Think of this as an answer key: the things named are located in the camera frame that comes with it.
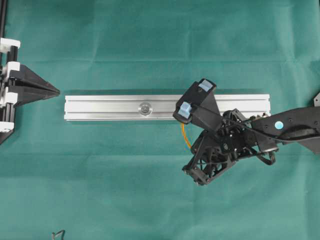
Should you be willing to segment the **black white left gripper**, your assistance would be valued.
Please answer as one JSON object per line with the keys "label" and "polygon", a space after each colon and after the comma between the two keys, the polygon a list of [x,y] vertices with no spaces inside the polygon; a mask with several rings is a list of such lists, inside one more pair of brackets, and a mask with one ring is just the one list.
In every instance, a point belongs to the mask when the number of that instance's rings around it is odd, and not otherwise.
{"label": "black white left gripper", "polygon": [[6,64],[0,66],[0,142],[15,129],[15,108],[60,95],[60,90],[17,61],[20,41],[0,38],[0,52]]}

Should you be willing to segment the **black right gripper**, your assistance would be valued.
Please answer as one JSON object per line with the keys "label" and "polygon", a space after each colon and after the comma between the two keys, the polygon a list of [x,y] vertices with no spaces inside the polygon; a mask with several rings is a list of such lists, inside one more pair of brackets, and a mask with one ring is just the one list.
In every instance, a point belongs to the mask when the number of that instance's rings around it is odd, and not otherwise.
{"label": "black right gripper", "polygon": [[198,186],[211,183],[240,159],[276,161],[278,146],[274,137],[253,129],[251,121],[238,109],[225,111],[221,120],[221,128],[214,136],[208,131],[201,132],[191,146],[191,160],[182,168]]}

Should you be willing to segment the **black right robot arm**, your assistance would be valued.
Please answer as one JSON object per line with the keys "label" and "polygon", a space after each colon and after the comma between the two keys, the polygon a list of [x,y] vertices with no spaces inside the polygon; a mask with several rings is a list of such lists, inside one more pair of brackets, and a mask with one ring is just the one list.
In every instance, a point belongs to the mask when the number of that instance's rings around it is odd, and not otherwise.
{"label": "black right robot arm", "polygon": [[191,147],[193,157],[182,171],[199,185],[207,185],[239,160],[256,157],[266,165],[276,161],[278,145],[299,143],[320,152],[320,109],[301,107],[271,116],[245,118],[237,109],[220,115],[210,109],[217,129],[204,129]]}

